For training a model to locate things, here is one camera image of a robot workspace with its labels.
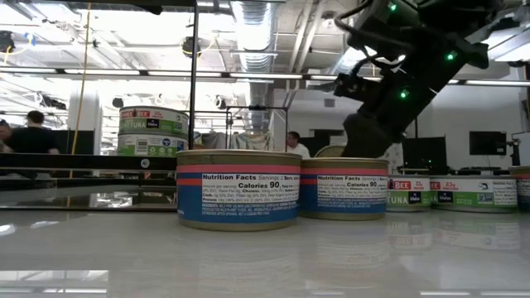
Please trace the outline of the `pale draped cloth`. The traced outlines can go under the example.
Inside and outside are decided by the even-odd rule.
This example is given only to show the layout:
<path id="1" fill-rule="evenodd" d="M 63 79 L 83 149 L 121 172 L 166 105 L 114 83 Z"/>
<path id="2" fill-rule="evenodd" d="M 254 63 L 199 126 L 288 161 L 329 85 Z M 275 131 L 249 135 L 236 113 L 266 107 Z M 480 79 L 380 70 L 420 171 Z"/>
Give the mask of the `pale draped cloth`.
<path id="1" fill-rule="evenodd" d="M 222 132 L 210 132 L 202 134 L 196 139 L 197 144 L 207 149 L 237 149 L 273 151 L 275 148 L 272 135 L 251 134 L 248 132 L 232 133 L 229 137 Z"/>

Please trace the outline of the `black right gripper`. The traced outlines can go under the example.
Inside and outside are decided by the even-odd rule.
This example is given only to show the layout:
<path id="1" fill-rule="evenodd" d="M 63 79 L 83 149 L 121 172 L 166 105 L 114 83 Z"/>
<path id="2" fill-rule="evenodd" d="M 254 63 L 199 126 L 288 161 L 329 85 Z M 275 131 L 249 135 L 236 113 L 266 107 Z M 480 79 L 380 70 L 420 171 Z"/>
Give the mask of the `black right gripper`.
<path id="1" fill-rule="evenodd" d="M 381 157 L 467 63 L 459 50 L 415 51 L 378 83 L 374 99 L 343 122 L 342 157 Z"/>

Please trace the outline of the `black cabinet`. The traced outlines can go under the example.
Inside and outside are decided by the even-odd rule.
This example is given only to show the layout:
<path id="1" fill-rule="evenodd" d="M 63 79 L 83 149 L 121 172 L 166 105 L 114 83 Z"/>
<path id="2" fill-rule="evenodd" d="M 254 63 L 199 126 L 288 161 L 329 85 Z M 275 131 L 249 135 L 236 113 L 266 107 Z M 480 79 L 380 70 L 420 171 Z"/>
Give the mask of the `black cabinet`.
<path id="1" fill-rule="evenodd" d="M 332 144 L 333 137 L 338 137 L 339 142 L 342 143 L 342 139 L 345 136 L 345 131 L 336 129 L 311 129 L 309 134 L 310 140 L 307 147 L 310 151 L 310 154 L 312 156 L 316 156 L 316 153 L 320 149 Z"/>

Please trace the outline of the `Bumble Bee tuna can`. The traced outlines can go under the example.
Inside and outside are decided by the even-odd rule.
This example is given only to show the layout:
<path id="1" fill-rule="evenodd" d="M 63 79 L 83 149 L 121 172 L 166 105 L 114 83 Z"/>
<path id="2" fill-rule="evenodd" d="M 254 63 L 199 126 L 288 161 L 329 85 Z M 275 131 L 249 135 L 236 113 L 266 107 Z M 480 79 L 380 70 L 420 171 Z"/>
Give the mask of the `Bumble Bee tuna can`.
<path id="1" fill-rule="evenodd" d="M 431 208 L 431 184 L 427 175 L 391 175 L 388 179 L 387 212 L 422 212 Z"/>
<path id="2" fill-rule="evenodd" d="M 431 207 L 476 213 L 512 213 L 518 208 L 517 183 L 509 176 L 431 176 Z"/>
<path id="3" fill-rule="evenodd" d="M 188 149 L 185 138 L 156 134 L 119 134 L 119 156 L 174 157 L 177 152 Z"/>
<path id="4" fill-rule="evenodd" d="M 187 113 L 171 108 L 131 106 L 119 110 L 120 133 L 154 133 L 186 136 L 189 132 Z"/>

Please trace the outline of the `black tube frame stand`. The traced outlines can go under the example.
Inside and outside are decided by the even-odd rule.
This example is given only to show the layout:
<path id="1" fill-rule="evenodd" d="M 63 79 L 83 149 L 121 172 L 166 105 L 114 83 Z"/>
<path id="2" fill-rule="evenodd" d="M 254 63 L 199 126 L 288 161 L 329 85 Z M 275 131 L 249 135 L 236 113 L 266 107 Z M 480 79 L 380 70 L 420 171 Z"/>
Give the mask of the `black tube frame stand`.
<path id="1" fill-rule="evenodd" d="M 287 133 L 289 131 L 288 109 L 262 104 L 248 106 L 228 106 L 224 110 L 224 133 L 248 132 L 251 134 L 272 135 L 275 148 L 273 151 L 287 150 Z"/>

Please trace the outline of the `black partition panel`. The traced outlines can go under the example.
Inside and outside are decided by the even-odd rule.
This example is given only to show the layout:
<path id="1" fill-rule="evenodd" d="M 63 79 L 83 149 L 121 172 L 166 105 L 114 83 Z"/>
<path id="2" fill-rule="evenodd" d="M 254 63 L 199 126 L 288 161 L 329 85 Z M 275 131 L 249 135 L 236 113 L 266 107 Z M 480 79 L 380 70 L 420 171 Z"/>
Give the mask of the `black partition panel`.
<path id="1" fill-rule="evenodd" d="M 94 154 L 94 131 L 52 130 L 61 154 L 70 154 L 75 147 L 75 155 Z"/>

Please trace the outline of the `black wall monitor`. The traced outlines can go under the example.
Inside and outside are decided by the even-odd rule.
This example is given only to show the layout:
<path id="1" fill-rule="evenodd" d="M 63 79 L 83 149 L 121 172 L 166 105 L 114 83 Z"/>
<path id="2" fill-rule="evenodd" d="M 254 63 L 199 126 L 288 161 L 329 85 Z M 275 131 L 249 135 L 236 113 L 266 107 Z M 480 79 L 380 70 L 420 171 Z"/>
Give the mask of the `black wall monitor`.
<path id="1" fill-rule="evenodd" d="M 469 132 L 470 154 L 476 156 L 505 156 L 507 136 L 505 132 Z"/>

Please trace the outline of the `white pillar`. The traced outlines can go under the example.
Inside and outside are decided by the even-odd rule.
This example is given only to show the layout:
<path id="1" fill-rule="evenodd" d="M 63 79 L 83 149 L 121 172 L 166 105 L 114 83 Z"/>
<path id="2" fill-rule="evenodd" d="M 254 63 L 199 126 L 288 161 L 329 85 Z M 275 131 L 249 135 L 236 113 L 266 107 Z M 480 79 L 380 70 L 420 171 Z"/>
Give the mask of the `white pillar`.
<path id="1" fill-rule="evenodd" d="M 67 127 L 70 130 L 94 131 L 102 127 L 102 104 L 95 91 L 84 92 L 80 89 L 70 93 Z"/>

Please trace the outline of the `white patterned cloth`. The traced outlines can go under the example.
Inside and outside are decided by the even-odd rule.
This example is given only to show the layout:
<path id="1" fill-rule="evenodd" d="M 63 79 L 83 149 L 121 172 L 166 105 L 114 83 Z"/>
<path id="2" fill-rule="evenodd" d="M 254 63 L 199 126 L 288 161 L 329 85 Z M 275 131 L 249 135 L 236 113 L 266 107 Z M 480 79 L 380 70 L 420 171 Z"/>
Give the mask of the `white patterned cloth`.
<path id="1" fill-rule="evenodd" d="M 390 174 L 397 174 L 398 167 L 403 165 L 403 149 L 401 143 L 392 144 L 387 151 L 388 169 Z"/>

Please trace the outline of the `person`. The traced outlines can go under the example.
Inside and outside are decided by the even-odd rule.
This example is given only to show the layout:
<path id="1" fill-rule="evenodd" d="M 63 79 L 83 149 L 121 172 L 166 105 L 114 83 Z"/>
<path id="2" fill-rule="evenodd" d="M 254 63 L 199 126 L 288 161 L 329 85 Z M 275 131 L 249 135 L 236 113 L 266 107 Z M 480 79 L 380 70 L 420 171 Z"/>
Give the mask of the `person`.
<path id="1" fill-rule="evenodd" d="M 289 153 L 300 155 L 303 159 L 310 158 L 310 152 L 306 146 L 300 143 L 300 134 L 298 132 L 287 133 L 287 151 Z"/>
<path id="2" fill-rule="evenodd" d="M 27 125 L 17 128 L 3 142 L 5 153 L 51 154 L 60 153 L 53 132 L 43 127 L 45 116 L 33 110 L 26 116 Z"/>

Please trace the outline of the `spiral ceiling air duct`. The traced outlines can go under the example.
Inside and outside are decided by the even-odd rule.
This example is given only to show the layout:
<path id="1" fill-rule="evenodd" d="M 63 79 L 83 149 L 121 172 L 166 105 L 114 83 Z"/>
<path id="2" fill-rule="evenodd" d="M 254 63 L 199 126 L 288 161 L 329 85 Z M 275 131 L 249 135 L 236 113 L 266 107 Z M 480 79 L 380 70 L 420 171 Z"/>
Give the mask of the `spiral ceiling air duct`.
<path id="1" fill-rule="evenodd" d="M 270 2 L 232 1 L 230 6 L 235 17 L 240 68 L 252 74 L 271 73 L 273 56 L 273 25 L 276 5 Z M 248 83 L 245 100 L 248 106 L 272 106 L 272 83 Z M 266 132 L 270 111 L 246 109 L 245 129 L 251 132 Z"/>

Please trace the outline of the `black table edge rail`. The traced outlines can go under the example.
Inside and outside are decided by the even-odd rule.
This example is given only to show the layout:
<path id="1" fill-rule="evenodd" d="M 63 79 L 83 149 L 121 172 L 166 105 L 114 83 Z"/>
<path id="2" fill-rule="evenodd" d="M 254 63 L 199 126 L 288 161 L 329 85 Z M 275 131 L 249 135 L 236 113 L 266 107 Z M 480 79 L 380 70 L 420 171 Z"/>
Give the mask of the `black table edge rail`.
<path id="1" fill-rule="evenodd" d="M 174 180 L 116 179 L 116 178 L 64 178 L 64 179 L 13 179 L 0 177 L 0 191 L 37 190 L 70 187 L 133 185 L 138 187 L 176 187 Z"/>

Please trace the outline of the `long ceiling light strip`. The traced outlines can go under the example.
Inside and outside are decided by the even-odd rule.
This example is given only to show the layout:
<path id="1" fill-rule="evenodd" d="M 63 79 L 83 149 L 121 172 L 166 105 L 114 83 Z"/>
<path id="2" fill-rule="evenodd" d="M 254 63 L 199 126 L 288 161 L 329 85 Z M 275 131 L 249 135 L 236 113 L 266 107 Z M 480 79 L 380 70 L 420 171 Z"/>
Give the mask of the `long ceiling light strip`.
<path id="1" fill-rule="evenodd" d="M 55 69 L 42 67 L 11 67 L 0 66 L 0 75 L 20 75 L 20 76 L 38 76 L 38 77 L 61 77 L 74 78 L 85 75 L 86 78 L 93 79 L 153 79 L 153 80 L 172 80 L 172 79 L 190 79 L 190 71 L 174 70 L 104 70 L 104 69 Z M 213 72 L 199 71 L 196 76 L 199 79 L 209 80 L 232 80 L 232 79 L 250 79 L 250 80 L 302 80 L 316 82 L 333 82 L 335 75 L 329 74 L 282 74 L 282 73 L 246 73 L 246 72 Z M 528 80 L 490 80 L 490 79 L 450 79 L 448 85 L 469 85 L 469 86 L 487 86 L 487 87 L 530 87 Z"/>

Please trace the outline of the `black tripod stand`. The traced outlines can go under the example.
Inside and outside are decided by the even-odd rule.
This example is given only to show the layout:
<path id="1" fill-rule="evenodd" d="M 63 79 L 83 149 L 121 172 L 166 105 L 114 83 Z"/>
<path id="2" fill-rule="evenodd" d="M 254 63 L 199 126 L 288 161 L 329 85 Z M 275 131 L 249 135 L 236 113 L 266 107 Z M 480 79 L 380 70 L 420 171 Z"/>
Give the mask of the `black tripod stand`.
<path id="1" fill-rule="evenodd" d="M 512 133 L 510 139 L 507 141 L 507 146 L 512 148 L 512 154 L 510 155 L 511 160 L 512 160 L 512 166 L 521 165 L 520 151 L 519 151 L 521 140 L 519 136 L 522 134 L 523 132 Z"/>

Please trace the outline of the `black metal shelf frame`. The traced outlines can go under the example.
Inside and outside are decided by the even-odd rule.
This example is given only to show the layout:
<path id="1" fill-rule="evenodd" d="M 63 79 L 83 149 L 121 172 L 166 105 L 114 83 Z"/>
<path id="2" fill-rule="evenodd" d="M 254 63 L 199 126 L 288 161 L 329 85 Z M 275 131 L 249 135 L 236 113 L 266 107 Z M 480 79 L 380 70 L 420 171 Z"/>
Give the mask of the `black metal shelf frame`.
<path id="1" fill-rule="evenodd" d="M 119 110 L 154 106 L 189 116 L 191 147 L 195 120 L 197 57 L 181 42 L 198 40 L 199 8 L 191 0 L 0 0 L 0 31 L 11 31 L 16 49 L 0 53 L 0 66 L 55 69 L 190 71 L 190 79 L 93 79 L 0 74 L 0 119 L 16 129 L 27 114 L 45 116 L 43 127 L 67 127 L 70 93 L 95 91 L 102 127 L 94 130 L 94 156 L 118 156 Z M 13 179 L 176 179 L 174 171 L 62 171 L 0 169 Z M 104 210 L 172 212 L 176 187 L 110 185 L 0 191 L 0 211 Z"/>

